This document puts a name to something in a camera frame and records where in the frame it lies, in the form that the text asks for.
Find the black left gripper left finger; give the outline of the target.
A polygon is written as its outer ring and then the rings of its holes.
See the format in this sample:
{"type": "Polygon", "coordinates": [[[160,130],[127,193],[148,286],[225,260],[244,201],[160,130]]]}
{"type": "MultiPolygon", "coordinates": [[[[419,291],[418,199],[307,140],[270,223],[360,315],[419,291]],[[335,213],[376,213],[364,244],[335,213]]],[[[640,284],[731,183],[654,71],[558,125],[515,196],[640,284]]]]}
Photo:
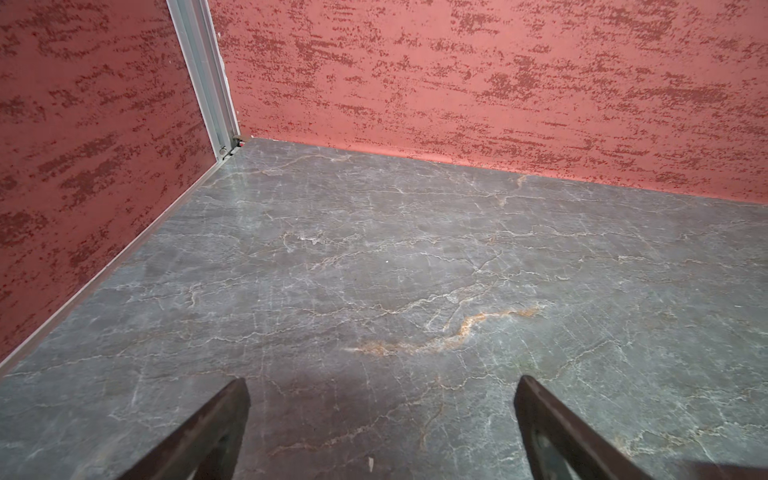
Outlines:
{"type": "Polygon", "coordinates": [[[251,405],[246,381],[230,381],[122,479],[231,479],[251,405]]]}

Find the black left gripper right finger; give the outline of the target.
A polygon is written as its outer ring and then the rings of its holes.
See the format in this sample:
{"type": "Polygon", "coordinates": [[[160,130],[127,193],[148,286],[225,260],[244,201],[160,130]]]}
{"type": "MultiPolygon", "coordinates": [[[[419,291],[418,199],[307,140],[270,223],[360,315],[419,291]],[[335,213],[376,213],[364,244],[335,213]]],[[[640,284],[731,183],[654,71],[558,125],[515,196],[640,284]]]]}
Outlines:
{"type": "Polygon", "coordinates": [[[517,384],[514,410],[535,479],[649,477],[530,375],[517,384]]]}

